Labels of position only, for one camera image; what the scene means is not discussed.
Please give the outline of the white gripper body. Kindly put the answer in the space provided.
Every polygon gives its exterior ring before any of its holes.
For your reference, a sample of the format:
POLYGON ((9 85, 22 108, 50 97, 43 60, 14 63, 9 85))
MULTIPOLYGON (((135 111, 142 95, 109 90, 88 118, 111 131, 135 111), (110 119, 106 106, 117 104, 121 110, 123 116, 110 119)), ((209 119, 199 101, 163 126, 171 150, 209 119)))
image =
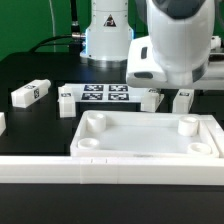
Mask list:
POLYGON ((126 82, 135 88, 224 90, 224 53, 211 53, 205 74, 192 84, 169 82, 152 54, 149 36, 131 42, 128 54, 126 82))

